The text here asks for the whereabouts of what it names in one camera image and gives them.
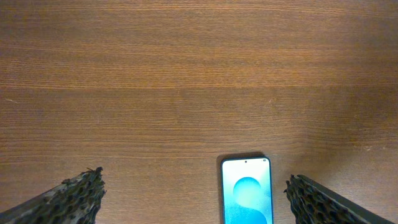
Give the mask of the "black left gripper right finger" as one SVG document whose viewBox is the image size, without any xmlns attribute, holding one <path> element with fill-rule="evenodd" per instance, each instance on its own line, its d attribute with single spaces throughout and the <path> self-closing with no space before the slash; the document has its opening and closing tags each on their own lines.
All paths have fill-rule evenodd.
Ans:
<svg viewBox="0 0 398 224">
<path fill-rule="evenodd" d="M 296 224 L 393 224 L 304 175 L 286 184 Z"/>
</svg>

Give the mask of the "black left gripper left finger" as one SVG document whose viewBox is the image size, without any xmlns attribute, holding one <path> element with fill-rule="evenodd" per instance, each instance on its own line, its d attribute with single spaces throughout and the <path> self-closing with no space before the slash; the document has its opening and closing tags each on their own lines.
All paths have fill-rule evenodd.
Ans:
<svg viewBox="0 0 398 224">
<path fill-rule="evenodd" d="M 102 167 L 88 169 L 1 213 L 1 224 L 94 224 L 106 191 Z"/>
</svg>

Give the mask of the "blue Samsung Galaxy smartphone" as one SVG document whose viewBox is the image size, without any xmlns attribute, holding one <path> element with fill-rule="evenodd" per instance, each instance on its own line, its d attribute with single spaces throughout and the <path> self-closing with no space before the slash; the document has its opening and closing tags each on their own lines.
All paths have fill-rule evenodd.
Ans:
<svg viewBox="0 0 398 224">
<path fill-rule="evenodd" d="M 271 161 L 246 157 L 221 162 L 224 224 L 273 224 Z"/>
</svg>

